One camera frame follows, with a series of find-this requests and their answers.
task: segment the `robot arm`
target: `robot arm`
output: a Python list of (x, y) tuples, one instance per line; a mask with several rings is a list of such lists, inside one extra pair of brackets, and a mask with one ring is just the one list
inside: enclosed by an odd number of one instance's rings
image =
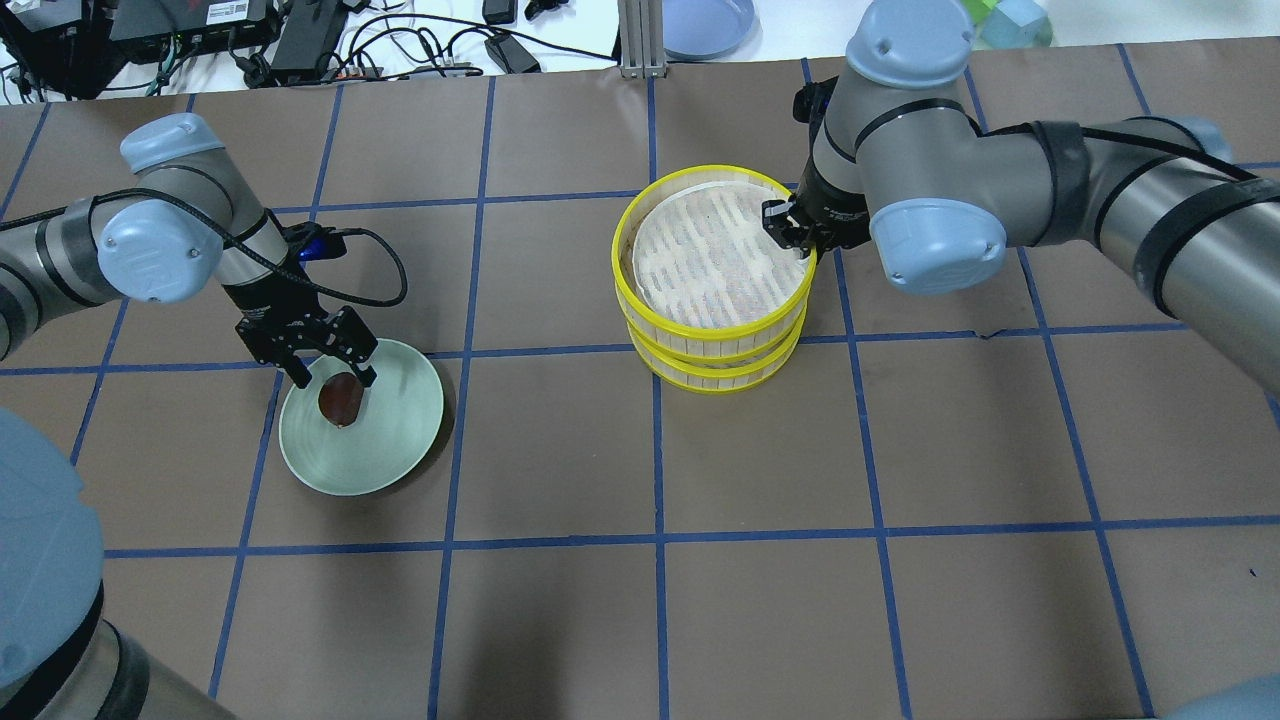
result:
[(983, 136), (955, 96), (973, 37), (954, 0), (872, 3), (835, 88), (797, 96), (812, 152), (765, 229), (818, 252), (874, 240), (888, 281), (919, 295), (986, 281), (1006, 247), (1085, 238), (1280, 392), (1280, 183), (1228, 164), (1198, 119)]
[(361, 365), (378, 341), (349, 306), (325, 313), (317, 290), (349, 296), (319, 288), (301, 265), (340, 255), (348, 231), (282, 228), (197, 115), (143, 126), (120, 152), (136, 188), (0, 225), (0, 359), (54, 318), (122, 296), (177, 302), (216, 277), (244, 315), (236, 329), (255, 360), (306, 387), (296, 352), (319, 350), (372, 383)]

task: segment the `yellow basket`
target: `yellow basket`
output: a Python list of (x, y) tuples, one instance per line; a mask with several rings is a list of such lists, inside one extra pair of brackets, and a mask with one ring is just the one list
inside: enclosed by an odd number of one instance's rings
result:
[(817, 256), (810, 255), (804, 278), (795, 293), (780, 307), (760, 318), (732, 328), (694, 328), (668, 320), (654, 313), (636, 293), (631, 272), (631, 250), (636, 232), (649, 213), (659, 202), (691, 187), (717, 181), (748, 182), (787, 197), (788, 191), (778, 182), (745, 168), (733, 165), (699, 165), (675, 172), (650, 184), (631, 201), (613, 233), (613, 284), (618, 306), (626, 316), (632, 337), (643, 338), (667, 360), (684, 361), (695, 368), (707, 365), (753, 364), (783, 348), (805, 313), (809, 288), (817, 269)]
[(800, 342), (804, 316), (805, 313), (801, 311), (791, 331), (783, 336), (777, 347), (751, 363), (735, 366), (685, 363), (663, 352), (644, 336), (636, 333), (635, 328), (627, 327), (627, 332), (631, 333), (631, 342), (636, 346), (640, 359), (662, 379), (692, 392), (724, 395), (755, 387), (781, 370)]

